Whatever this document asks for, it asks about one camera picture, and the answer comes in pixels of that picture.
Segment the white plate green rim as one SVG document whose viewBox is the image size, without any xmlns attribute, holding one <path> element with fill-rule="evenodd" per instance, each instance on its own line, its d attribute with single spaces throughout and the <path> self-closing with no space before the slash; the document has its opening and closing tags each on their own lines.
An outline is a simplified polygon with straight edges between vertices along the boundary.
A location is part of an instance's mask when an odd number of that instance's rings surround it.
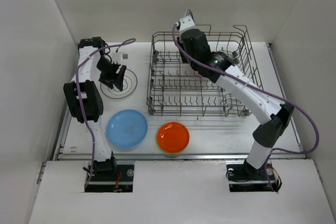
<svg viewBox="0 0 336 224">
<path fill-rule="evenodd" d="M 101 93 L 110 99 L 123 99 L 130 96 L 138 86 L 138 78 L 137 75 L 130 69 L 126 69 L 123 83 L 122 83 L 122 90 L 119 90 L 115 84 L 112 87 L 108 87 L 104 84 L 100 84 L 100 91 Z"/>
</svg>

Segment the blue plate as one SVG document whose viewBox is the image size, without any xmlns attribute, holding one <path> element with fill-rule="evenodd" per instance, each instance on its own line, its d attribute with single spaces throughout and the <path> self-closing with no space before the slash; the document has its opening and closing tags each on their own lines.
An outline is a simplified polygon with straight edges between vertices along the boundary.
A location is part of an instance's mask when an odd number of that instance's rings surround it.
<svg viewBox="0 0 336 224">
<path fill-rule="evenodd" d="M 106 126 L 106 137 L 113 147 L 130 151 L 145 139 L 148 122 L 137 110 L 127 109 L 114 114 Z"/>
</svg>

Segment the orange plate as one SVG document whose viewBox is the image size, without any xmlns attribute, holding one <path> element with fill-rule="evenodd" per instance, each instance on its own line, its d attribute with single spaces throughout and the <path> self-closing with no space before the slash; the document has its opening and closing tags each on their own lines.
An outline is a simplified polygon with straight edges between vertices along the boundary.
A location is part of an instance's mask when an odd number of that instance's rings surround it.
<svg viewBox="0 0 336 224">
<path fill-rule="evenodd" d="M 190 142 L 190 133 L 186 126 L 179 122 L 163 124 L 157 132 L 156 142 L 158 147 L 169 154 L 184 151 Z"/>
</svg>

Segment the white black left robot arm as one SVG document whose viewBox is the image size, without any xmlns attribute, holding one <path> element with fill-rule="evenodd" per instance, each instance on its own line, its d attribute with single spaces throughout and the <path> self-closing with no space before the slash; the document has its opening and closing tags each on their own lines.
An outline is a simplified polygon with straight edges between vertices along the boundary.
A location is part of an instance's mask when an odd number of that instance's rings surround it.
<svg viewBox="0 0 336 224">
<path fill-rule="evenodd" d="M 78 45 L 80 56 L 75 75 L 63 86 L 71 116 L 86 127 L 92 143 L 89 177 L 105 180 L 114 179 L 118 168 L 104 136 L 101 122 L 104 105 L 93 78 L 98 72 L 100 84 L 122 91 L 127 69 L 126 66 L 105 57 L 109 48 L 101 37 L 82 39 Z"/>
</svg>

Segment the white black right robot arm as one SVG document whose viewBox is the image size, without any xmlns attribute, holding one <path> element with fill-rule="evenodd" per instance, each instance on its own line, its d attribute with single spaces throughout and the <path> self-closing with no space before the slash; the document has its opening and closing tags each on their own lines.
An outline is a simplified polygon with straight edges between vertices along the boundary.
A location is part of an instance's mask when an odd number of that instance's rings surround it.
<svg viewBox="0 0 336 224">
<path fill-rule="evenodd" d="M 256 178 L 287 128 L 294 107 L 257 91 L 256 85 L 241 72 L 232 57 L 222 51 L 211 51 L 206 35 L 199 29 L 180 32 L 176 42 L 193 70 L 231 93 L 258 120 L 259 126 L 253 132 L 254 143 L 243 166 L 246 177 Z"/>
</svg>

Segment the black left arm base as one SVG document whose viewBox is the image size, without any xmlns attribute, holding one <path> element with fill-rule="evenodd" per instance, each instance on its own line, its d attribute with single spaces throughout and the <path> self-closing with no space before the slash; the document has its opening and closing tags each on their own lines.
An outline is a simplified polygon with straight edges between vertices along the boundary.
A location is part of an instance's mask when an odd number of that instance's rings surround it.
<svg viewBox="0 0 336 224">
<path fill-rule="evenodd" d="M 116 174 L 95 175 L 92 174 L 90 182 L 90 172 L 87 170 L 84 190 L 86 193 L 132 193 L 135 167 L 134 164 L 121 164 L 117 166 Z"/>
</svg>

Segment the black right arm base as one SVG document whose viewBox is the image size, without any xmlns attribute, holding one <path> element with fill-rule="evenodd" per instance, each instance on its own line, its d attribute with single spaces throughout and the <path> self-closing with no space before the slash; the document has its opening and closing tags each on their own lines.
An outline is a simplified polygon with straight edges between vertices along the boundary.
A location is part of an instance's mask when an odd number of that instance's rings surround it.
<svg viewBox="0 0 336 224">
<path fill-rule="evenodd" d="M 226 178 L 231 193 L 245 192 L 278 192 L 282 187 L 282 179 L 278 172 L 268 163 L 267 168 L 254 171 L 245 164 L 226 164 Z"/>
</svg>

